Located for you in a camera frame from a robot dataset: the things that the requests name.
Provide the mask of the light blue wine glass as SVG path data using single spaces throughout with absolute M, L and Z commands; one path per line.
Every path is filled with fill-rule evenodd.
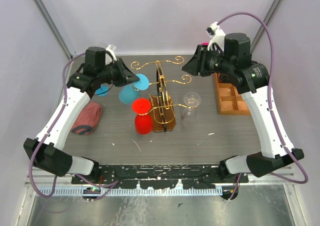
M 96 91 L 95 91 L 95 96 L 100 96 L 103 97 L 105 95 L 108 94 L 109 90 L 110 90 L 110 86 L 108 85 L 101 85 Z
M 149 88 L 150 82 L 144 74 L 137 74 L 139 81 L 126 85 L 120 91 L 118 98 L 125 105 L 131 105 L 140 95 L 141 91 Z

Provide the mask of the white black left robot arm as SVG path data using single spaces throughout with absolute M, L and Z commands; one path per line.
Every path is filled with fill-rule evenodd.
M 63 98 L 49 122 L 34 139 L 27 138 L 23 144 L 31 168 L 56 176 L 82 174 L 87 183 L 98 182 L 100 171 L 96 161 L 71 156 L 63 148 L 80 112 L 102 84 L 122 87 L 139 80 L 122 59 L 115 56 L 115 49 L 114 45 L 109 45 L 86 50 L 84 63 L 65 82 Z

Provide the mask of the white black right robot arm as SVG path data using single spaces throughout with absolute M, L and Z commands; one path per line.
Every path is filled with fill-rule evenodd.
M 268 95 L 267 68 L 252 60 L 250 38 L 244 33 L 227 34 L 222 37 L 222 48 L 215 37 L 212 41 L 211 45 L 198 45 L 182 70 L 192 76 L 226 76 L 249 108 L 260 141 L 260 152 L 220 161 L 220 179 L 230 183 L 238 173 L 262 177 L 303 159 L 303 150 L 288 139 L 274 99 Z

